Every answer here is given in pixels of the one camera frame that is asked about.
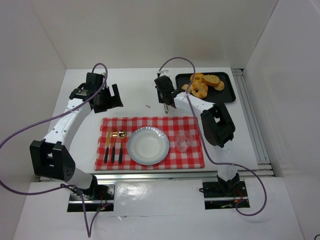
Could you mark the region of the metal tongs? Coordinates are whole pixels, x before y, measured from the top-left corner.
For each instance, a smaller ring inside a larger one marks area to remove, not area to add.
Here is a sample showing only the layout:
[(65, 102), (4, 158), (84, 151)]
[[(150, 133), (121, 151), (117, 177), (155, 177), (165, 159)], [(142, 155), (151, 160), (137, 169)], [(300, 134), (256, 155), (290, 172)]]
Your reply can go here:
[(164, 112), (167, 115), (169, 113), (169, 106), (165, 103), (163, 104), (163, 106), (164, 106)]

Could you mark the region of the toasted bread slice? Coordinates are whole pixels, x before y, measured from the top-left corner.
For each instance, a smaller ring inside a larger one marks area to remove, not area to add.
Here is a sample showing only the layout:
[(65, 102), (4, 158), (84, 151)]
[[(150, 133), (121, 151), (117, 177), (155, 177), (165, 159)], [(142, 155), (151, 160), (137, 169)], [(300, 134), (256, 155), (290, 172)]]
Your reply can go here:
[(216, 75), (204, 75), (201, 81), (211, 87), (217, 87), (220, 83), (220, 79)]

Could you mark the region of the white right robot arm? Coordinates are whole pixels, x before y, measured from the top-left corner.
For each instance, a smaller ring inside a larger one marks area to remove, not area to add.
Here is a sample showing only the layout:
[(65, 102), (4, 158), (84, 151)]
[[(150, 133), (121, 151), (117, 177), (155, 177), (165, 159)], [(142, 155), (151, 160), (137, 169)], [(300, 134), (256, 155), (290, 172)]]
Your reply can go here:
[(157, 74), (154, 80), (158, 101), (165, 106), (191, 113), (199, 132), (203, 150), (208, 160), (217, 166), (220, 191), (227, 194), (240, 181), (236, 165), (226, 160), (236, 130), (224, 103), (212, 103), (196, 98), (187, 90), (175, 89), (171, 79)]

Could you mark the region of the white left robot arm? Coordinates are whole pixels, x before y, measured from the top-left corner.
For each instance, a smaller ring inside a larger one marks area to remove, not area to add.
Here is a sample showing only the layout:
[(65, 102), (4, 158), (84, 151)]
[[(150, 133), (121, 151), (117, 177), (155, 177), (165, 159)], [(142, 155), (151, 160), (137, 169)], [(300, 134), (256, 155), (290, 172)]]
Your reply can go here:
[(108, 87), (106, 76), (87, 73), (86, 81), (71, 92), (64, 115), (42, 140), (31, 143), (29, 150), (36, 176), (75, 185), (87, 196), (102, 190), (94, 175), (76, 167), (69, 150), (79, 127), (91, 112), (101, 113), (123, 106), (118, 86)]

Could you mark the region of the glazed donut bread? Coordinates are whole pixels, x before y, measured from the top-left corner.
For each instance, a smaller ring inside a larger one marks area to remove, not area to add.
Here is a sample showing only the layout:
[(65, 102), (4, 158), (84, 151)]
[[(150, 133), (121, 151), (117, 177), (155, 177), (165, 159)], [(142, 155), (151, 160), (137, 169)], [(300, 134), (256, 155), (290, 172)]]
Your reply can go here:
[(208, 95), (208, 86), (203, 82), (195, 81), (190, 85), (189, 91), (194, 97), (204, 99)]

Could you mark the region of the small round bun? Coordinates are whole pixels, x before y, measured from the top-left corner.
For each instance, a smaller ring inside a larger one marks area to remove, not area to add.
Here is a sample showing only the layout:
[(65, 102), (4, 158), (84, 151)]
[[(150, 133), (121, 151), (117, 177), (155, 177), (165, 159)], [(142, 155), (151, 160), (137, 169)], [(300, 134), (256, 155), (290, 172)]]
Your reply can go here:
[(182, 87), (181, 87), (181, 89), (183, 89), (184, 91), (186, 91), (187, 90), (187, 88), (188, 88), (188, 84), (184, 84)]

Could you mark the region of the red white checkered cloth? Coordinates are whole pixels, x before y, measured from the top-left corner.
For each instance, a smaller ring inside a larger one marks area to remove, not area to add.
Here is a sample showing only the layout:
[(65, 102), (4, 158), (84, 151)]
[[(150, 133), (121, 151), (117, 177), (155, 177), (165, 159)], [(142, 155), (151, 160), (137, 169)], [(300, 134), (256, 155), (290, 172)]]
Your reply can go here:
[(202, 169), (202, 144), (191, 116), (105, 117), (95, 171)]

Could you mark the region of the clear drinking glass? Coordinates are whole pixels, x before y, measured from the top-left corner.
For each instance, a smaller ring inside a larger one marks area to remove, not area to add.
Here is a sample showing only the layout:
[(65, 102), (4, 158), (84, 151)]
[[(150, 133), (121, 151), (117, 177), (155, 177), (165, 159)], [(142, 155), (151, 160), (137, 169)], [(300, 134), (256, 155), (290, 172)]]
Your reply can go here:
[(175, 136), (175, 147), (181, 153), (185, 153), (192, 146), (192, 143), (193, 138), (189, 132), (180, 131)]

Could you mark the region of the white round plate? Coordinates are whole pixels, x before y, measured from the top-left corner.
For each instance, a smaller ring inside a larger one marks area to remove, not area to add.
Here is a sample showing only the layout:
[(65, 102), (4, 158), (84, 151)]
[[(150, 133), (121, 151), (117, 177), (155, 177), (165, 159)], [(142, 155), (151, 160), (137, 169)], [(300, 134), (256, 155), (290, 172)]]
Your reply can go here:
[(135, 130), (127, 142), (130, 158), (140, 165), (151, 166), (166, 158), (170, 141), (165, 132), (154, 126), (144, 126)]

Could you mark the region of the black rectangular tray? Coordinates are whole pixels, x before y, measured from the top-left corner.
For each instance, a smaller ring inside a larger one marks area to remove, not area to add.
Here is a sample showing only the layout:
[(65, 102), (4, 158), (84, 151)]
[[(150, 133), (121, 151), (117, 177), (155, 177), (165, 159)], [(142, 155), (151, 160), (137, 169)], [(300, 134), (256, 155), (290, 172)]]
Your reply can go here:
[[(224, 83), (224, 89), (218, 91), (213, 86), (208, 86), (207, 96), (203, 99), (210, 103), (233, 103), (236, 100), (236, 95), (231, 84), (230, 77), (225, 72), (204, 72), (204, 75), (214, 75)], [(178, 88), (190, 82), (191, 73), (180, 73), (175, 77), (175, 83)]]

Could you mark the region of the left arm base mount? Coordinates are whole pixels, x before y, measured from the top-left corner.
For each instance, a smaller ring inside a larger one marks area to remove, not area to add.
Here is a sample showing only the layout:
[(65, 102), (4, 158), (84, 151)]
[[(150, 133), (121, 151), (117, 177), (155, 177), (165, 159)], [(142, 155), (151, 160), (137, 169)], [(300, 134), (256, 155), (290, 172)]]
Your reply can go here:
[[(94, 193), (89, 193), (87, 190), (82, 191), (85, 210), (87, 212), (113, 212), (114, 211), (114, 197), (115, 197), (115, 184), (108, 183), (99, 185)], [(69, 195), (68, 213), (82, 213), (83, 204), (79, 192), (73, 188)]]

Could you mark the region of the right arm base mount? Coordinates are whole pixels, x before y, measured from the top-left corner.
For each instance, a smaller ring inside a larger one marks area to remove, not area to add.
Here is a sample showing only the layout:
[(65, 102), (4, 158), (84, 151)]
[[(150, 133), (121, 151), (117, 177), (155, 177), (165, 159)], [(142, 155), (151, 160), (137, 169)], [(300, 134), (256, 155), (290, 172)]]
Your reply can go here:
[(199, 191), (204, 197), (204, 207), (206, 210), (234, 209), (236, 204), (238, 208), (249, 208), (247, 188), (244, 181), (240, 181), (228, 193), (223, 193), (218, 182), (203, 182)]

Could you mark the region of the aluminium rail frame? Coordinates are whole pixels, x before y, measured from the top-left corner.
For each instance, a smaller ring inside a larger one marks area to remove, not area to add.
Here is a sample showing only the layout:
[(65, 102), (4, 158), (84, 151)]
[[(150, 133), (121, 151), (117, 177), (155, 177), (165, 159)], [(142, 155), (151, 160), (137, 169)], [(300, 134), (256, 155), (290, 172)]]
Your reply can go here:
[(257, 172), (257, 175), (261, 177), (274, 177), (275, 173), (273, 171), (253, 104), (249, 96), (243, 70), (240, 68), (233, 68), (231, 71), (237, 89), (238, 98), (243, 107), (244, 117), (258, 165), (258, 169), (255, 171)]

